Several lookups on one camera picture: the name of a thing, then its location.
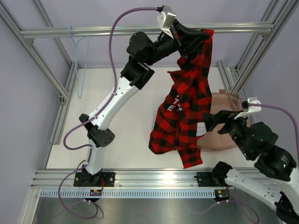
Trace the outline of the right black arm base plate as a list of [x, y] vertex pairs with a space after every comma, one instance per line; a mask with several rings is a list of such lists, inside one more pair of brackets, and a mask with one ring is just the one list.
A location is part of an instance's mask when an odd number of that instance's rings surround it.
[[221, 186], [217, 175], [214, 172], [197, 172], [194, 176], [199, 187], [218, 187]]

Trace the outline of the red black plaid shirt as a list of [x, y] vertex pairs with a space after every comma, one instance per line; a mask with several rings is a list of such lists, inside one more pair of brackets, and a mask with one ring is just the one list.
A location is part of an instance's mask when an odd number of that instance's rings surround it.
[[203, 163], [198, 140], [206, 134], [204, 113], [210, 113], [212, 94], [208, 74], [212, 60], [214, 31], [204, 29], [207, 39], [198, 48], [180, 57], [179, 70], [170, 71], [174, 84], [159, 106], [149, 149], [155, 154], [177, 151], [183, 167]]

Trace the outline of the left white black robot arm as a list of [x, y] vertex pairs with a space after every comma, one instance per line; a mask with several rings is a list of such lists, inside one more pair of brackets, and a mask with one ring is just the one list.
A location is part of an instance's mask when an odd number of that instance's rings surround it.
[[95, 186], [100, 182], [105, 147], [115, 139], [109, 125], [126, 102], [152, 78], [154, 71], [150, 66], [175, 52], [179, 52], [189, 63], [211, 37], [208, 30], [187, 28], [178, 20], [170, 29], [161, 32], [156, 41], [141, 31], [131, 36], [127, 48], [129, 60], [112, 93], [93, 112], [79, 117], [87, 130], [90, 145], [90, 153], [81, 171], [83, 183]]

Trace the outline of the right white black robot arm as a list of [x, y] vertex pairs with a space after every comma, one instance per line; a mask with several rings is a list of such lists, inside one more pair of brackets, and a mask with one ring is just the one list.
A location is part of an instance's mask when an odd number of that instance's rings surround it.
[[240, 112], [222, 110], [204, 113], [206, 131], [223, 124], [218, 134], [228, 134], [248, 161], [264, 176], [277, 181], [278, 189], [270, 188], [245, 177], [225, 162], [218, 162], [210, 180], [218, 186], [228, 185], [250, 194], [276, 212], [286, 224], [299, 222], [299, 168], [292, 155], [276, 146], [278, 135], [263, 122], [247, 124]]

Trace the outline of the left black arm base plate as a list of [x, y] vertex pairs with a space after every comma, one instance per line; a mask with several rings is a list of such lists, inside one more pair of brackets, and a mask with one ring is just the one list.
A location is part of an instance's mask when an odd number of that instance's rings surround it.
[[95, 175], [78, 172], [75, 174], [74, 187], [113, 187], [115, 172], [99, 172]]

